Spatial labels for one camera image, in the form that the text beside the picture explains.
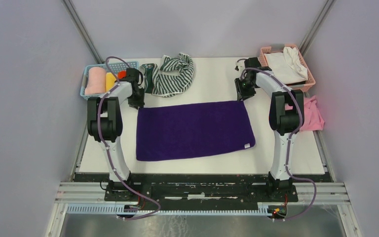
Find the purple towel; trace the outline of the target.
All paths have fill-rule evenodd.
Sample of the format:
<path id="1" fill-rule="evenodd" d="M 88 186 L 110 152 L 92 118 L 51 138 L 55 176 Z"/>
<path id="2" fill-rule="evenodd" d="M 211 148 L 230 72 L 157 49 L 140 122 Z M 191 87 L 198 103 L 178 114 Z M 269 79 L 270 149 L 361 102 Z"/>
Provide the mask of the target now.
<path id="1" fill-rule="evenodd" d="M 242 101 L 140 109 L 136 159 L 201 158 L 254 147 L 256 139 Z"/>

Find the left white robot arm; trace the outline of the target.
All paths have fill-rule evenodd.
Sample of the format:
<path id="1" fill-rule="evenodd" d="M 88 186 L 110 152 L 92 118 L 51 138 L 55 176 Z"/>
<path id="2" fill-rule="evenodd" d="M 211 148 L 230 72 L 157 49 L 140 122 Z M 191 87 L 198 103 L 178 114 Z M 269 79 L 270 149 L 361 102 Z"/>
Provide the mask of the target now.
<path id="1" fill-rule="evenodd" d="M 136 110 L 144 107 L 145 89 L 140 87 L 141 72 L 128 68 L 125 77 L 100 97 L 87 100 L 88 134 L 100 145 L 109 167 L 110 181 L 120 182 L 117 195 L 124 201 L 135 196 L 135 187 L 127 183 L 131 171 L 127 166 L 121 147 L 120 137 L 123 121 L 120 105 L 127 102 Z"/>

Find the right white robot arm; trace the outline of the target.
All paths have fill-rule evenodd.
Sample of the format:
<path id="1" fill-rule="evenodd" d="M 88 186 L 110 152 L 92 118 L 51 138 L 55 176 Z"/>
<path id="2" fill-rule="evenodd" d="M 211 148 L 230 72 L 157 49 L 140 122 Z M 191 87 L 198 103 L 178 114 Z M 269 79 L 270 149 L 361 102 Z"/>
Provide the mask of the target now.
<path id="1" fill-rule="evenodd" d="M 285 85 L 257 57 L 237 60 L 235 70 L 240 72 L 235 79 L 237 100 L 253 97 L 257 88 L 270 98 L 268 120 L 275 141 L 265 195 L 271 201 L 279 201 L 293 185 L 290 159 L 294 140 L 304 123 L 303 92 Z"/>

